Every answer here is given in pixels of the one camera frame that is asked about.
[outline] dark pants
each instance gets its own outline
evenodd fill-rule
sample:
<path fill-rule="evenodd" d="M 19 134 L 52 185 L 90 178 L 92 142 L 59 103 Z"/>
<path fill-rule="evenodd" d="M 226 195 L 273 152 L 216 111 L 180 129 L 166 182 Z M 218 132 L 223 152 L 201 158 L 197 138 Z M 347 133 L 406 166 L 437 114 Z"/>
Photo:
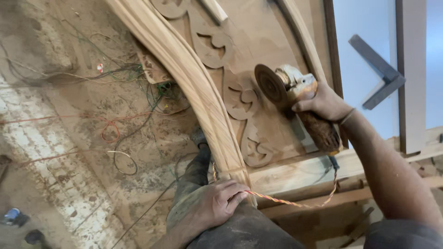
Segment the dark pants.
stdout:
<path fill-rule="evenodd" d="M 202 145 L 198 155 L 188 164 L 185 174 L 180 178 L 175 191 L 175 206 L 184 196 L 196 191 L 204 185 L 208 185 L 208 168 L 211 160 L 211 150 Z"/>

